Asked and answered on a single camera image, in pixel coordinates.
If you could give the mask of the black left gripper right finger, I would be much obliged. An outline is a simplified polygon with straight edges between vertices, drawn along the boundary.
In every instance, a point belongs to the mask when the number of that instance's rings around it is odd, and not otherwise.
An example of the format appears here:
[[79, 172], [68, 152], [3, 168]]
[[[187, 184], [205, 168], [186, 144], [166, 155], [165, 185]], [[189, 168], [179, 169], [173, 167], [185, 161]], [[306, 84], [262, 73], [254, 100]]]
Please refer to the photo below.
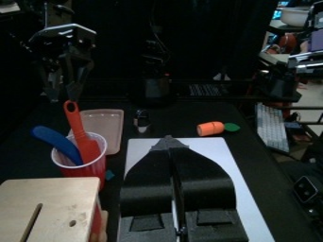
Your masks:
[[223, 168], [177, 139], [169, 142], [181, 242], [249, 242], [235, 185]]

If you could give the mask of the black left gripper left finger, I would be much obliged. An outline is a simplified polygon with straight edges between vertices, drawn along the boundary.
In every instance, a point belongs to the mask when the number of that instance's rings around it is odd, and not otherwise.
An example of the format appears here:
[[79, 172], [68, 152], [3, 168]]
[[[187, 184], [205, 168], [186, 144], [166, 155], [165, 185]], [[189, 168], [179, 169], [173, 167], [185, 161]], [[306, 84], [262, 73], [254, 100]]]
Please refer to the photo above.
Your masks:
[[177, 242], [171, 148], [162, 138], [127, 170], [121, 191], [119, 242]]

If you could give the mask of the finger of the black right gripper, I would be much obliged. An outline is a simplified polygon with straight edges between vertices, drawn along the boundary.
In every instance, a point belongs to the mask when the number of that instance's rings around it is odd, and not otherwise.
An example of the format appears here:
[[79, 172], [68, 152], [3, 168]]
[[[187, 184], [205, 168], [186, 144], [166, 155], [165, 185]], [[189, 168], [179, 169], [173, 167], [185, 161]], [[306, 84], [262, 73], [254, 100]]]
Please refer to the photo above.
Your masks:
[[62, 66], [58, 60], [42, 60], [43, 90], [52, 103], [59, 101], [59, 90], [62, 84]]
[[82, 96], [84, 82], [94, 69], [94, 61], [78, 56], [67, 56], [64, 59], [64, 80], [68, 99], [78, 101]]

